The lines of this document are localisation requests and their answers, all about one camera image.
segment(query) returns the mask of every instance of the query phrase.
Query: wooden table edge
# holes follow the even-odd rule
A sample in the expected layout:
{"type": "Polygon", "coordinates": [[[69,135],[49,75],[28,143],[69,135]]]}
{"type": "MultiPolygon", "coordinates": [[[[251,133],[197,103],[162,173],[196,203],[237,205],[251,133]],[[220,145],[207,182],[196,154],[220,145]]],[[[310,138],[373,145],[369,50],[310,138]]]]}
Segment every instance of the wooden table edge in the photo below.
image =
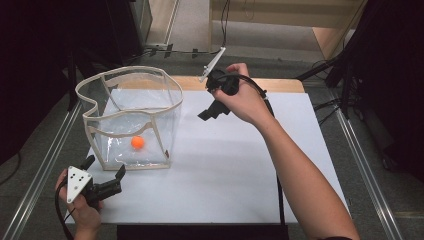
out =
{"type": "MultiPolygon", "coordinates": [[[[206,80],[199,82],[196,76],[171,76],[185,91],[205,90],[206,80]]],[[[302,82],[297,79],[252,78],[268,92],[305,93],[302,82]]]]}

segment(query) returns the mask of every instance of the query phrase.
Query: clear plastic bag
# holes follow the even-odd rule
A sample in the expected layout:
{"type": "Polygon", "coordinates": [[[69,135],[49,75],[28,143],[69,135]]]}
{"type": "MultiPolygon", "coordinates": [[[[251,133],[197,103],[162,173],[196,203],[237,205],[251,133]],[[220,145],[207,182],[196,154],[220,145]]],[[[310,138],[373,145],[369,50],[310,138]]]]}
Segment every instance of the clear plastic bag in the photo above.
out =
{"type": "Polygon", "coordinates": [[[161,69],[134,66],[83,80],[76,92],[85,131],[103,170],[169,168],[180,119],[180,85],[161,69]],[[133,137],[144,140],[133,146],[133,137]]]}

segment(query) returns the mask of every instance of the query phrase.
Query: black cable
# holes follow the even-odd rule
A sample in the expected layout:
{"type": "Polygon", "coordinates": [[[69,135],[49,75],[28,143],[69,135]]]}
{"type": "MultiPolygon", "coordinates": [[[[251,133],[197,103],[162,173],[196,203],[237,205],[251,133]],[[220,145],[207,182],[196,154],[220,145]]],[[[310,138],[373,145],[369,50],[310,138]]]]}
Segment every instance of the black cable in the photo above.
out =
{"type": "Polygon", "coordinates": [[[21,162],[22,162],[21,152],[18,152],[18,163],[16,164],[15,169],[12,171],[12,173],[9,176],[7,176],[5,179],[3,179],[0,182],[0,186],[3,185],[3,183],[9,181],[9,179],[12,178],[13,175],[15,175],[15,173],[18,171],[19,167],[21,166],[21,162]]]}
{"type": "Polygon", "coordinates": [[[62,216],[62,212],[60,211],[60,207],[59,207],[59,193],[60,193],[60,189],[62,189],[62,187],[64,187],[68,182],[68,177],[66,176],[63,181],[59,184],[59,186],[56,189],[56,194],[54,196],[54,201],[55,201],[55,207],[56,207],[56,214],[59,218],[59,222],[62,225],[63,228],[63,232],[65,233],[65,236],[68,240],[73,240],[74,237],[72,236],[72,233],[69,231],[68,227],[66,226],[65,220],[62,216]]]}
{"type": "Polygon", "coordinates": [[[228,24],[228,13],[230,12],[230,0],[227,0],[225,2],[224,8],[222,10],[221,13],[221,29],[222,29],[222,36],[223,36],[223,40],[222,40],[222,47],[225,47],[225,45],[227,44],[227,24],[228,24]],[[227,11],[227,16],[225,18],[225,27],[224,27],[224,12],[225,10],[227,11]]]}
{"type": "Polygon", "coordinates": [[[72,211],[65,217],[64,221],[68,220],[68,218],[72,215],[72,213],[75,211],[75,208],[72,209],[72,211]]]}
{"type": "Polygon", "coordinates": [[[323,119],[321,119],[320,121],[318,121],[319,126],[321,126],[325,121],[327,121],[328,118],[331,117],[331,115],[333,115],[337,110],[339,110],[339,106],[337,106],[336,108],[333,109],[333,111],[330,112],[330,114],[328,114],[326,117],[324,117],[323,119]]]}

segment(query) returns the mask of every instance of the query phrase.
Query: ping pong ball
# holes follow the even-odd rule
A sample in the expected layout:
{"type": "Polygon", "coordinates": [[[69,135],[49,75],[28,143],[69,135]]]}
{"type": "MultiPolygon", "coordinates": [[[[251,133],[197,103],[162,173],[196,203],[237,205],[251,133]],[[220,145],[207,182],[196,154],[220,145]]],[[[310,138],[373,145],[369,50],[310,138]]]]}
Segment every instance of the ping pong ball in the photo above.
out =
{"type": "Polygon", "coordinates": [[[131,139],[131,145],[133,146],[133,148],[135,149],[140,149],[144,146],[144,139],[140,136],[134,136],[131,139]]]}

